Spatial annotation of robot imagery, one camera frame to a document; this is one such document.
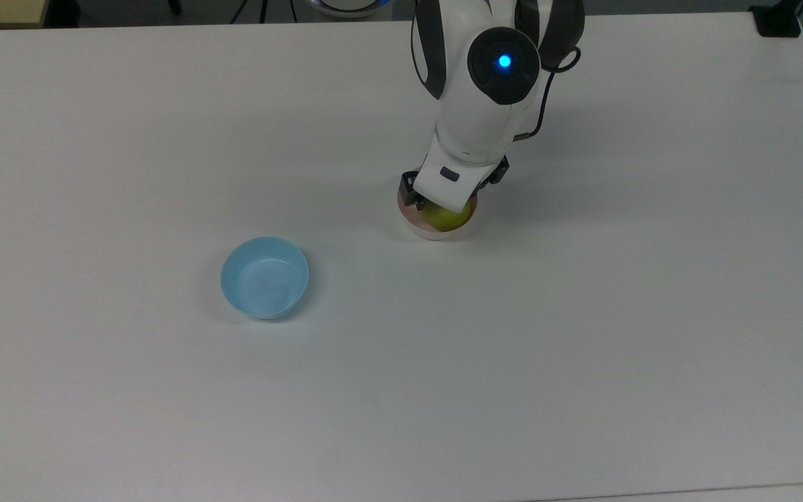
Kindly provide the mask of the dark Franka gripper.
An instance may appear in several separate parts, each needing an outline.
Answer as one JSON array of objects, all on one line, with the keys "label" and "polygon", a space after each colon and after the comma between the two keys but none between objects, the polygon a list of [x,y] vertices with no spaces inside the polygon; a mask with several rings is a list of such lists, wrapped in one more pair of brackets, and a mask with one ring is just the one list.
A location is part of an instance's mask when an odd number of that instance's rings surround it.
[{"label": "dark Franka gripper", "polygon": [[460,213],[478,191],[503,180],[510,163],[505,155],[487,165],[468,165],[454,159],[433,134],[421,168],[401,175],[401,206],[421,212],[426,201]]}]

